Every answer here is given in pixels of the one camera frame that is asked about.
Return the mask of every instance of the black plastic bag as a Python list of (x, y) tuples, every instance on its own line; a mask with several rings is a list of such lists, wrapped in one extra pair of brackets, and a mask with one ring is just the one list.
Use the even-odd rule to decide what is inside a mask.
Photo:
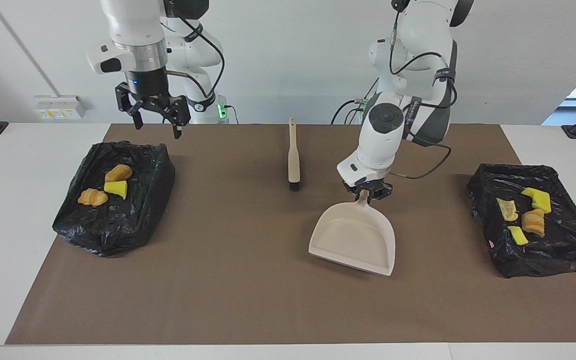
[[(507, 227), (521, 227), (521, 214), (533, 210), (531, 198), (521, 194), (528, 187), (550, 194), (552, 212), (545, 215), (546, 236), (526, 232), (528, 244), (519, 246)], [(490, 259), (500, 274), (512, 278), (576, 272), (576, 206), (557, 171), (549, 166), (481, 164), (468, 190), (472, 215), (483, 226)], [(496, 198), (513, 200), (519, 219), (505, 221)]]
[[(125, 200), (108, 194), (108, 201), (98, 207), (77, 203), (82, 191), (103, 190), (106, 173), (118, 164), (132, 168)], [(157, 228), (174, 183), (175, 167), (166, 145), (95, 144), (70, 183), (52, 228), (68, 243), (98, 256), (139, 248)]]

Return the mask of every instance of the white dustpan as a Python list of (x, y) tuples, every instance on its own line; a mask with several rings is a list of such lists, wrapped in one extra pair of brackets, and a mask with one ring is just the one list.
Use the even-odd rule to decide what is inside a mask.
[(393, 225), (367, 200), (364, 190), (356, 202), (328, 208), (315, 226), (308, 251), (331, 262), (390, 276), (395, 266)]

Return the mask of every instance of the brush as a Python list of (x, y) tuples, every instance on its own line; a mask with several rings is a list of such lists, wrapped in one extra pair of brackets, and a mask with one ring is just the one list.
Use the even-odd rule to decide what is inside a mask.
[(290, 118), (288, 123), (290, 130), (290, 150), (288, 150), (288, 183), (291, 192), (301, 189), (302, 171), (299, 165), (299, 151), (297, 151), (297, 120)]

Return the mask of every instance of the brown mat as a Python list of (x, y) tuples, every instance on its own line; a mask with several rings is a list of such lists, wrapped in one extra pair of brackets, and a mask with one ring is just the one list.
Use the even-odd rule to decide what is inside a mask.
[[(169, 125), (112, 125), (106, 141), (167, 143), (167, 212), (150, 243), (119, 257), (55, 240), (6, 343), (576, 342), (576, 273), (502, 278), (471, 217), (478, 165), (519, 164), (498, 125), (453, 125), (437, 173), (390, 178), (393, 195), (373, 203), (395, 229), (389, 277), (309, 255), (322, 212), (353, 200), (336, 164), (359, 127), (297, 129), (292, 193), (287, 125), (191, 125), (179, 141)], [(417, 175), (442, 155), (406, 142), (395, 168)]]

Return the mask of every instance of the yellow block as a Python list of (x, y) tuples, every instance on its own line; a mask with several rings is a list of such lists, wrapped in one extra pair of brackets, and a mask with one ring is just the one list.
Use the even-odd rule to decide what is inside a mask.
[(526, 235), (524, 231), (519, 226), (509, 226), (508, 230), (510, 230), (510, 234), (512, 234), (512, 239), (514, 243), (522, 246), (528, 244), (528, 239), (526, 239)]
[(521, 194), (532, 198), (532, 208), (541, 209), (544, 214), (549, 214), (553, 210), (551, 208), (551, 194), (546, 191), (526, 187)]
[(123, 200), (126, 200), (126, 194), (128, 194), (128, 182), (123, 181), (112, 181), (103, 184), (103, 191), (121, 196)]

